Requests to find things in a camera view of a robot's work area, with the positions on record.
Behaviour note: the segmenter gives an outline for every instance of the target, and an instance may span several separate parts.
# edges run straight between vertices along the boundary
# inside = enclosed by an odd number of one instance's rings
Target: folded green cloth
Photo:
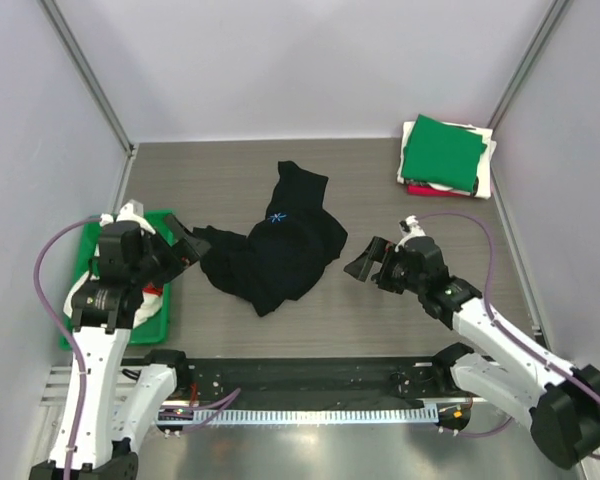
[[[419,115],[404,147],[402,177],[471,192],[486,148],[480,135]]]

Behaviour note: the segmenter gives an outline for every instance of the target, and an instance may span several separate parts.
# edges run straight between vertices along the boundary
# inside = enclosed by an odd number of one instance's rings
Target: gray wood grain tabletop
[[[455,210],[490,225],[497,260],[492,303],[525,332],[531,321],[493,200],[407,195],[396,183],[398,139],[284,140],[142,144],[126,198],[145,211],[173,209],[188,227],[213,225],[247,234],[261,221],[278,178],[293,160],[330,180],[325,209],[349,232],[341,258],[299,301],[258,318],[253,307],[216,290],[198,266],[172,289],[167,348],[190,357],[332,357],[434,354],[460,337],[428,317],[415,296],[357,282],[343,267],[374,235],[399,239],[407,215]],[[482,289],[489,258],[479,227],[453,217],[422,222],[452,274]],[[130,347],[142,355],[147,347]]]

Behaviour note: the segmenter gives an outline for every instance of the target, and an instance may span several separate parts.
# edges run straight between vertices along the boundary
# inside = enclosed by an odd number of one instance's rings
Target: stack of folded clothes
[[[491,197],[492,130],[424,115],[403,125],[398,182],[414,195]]]

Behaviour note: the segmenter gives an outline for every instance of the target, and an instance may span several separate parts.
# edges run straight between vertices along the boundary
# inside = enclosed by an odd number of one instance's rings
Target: black wire
[[[123,368],[122,369],[122,374],[125,377],[130,378],[131,380],[135,380],[136,382],[140,378],[140,372],[137,372],[137,371],[134,371],[134,370],[129,370],[128,368]]]

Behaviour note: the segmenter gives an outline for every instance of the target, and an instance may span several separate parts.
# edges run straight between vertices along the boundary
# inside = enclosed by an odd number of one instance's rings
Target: black t-shirt
[[[253,303],[260,316],[307,293],[347,240],[346,230],[322,208],[328,177],[294,162],[278,162],[278,173],[265,219],[248,236],[193,229],[213,247],[200,261],[209,281]]]

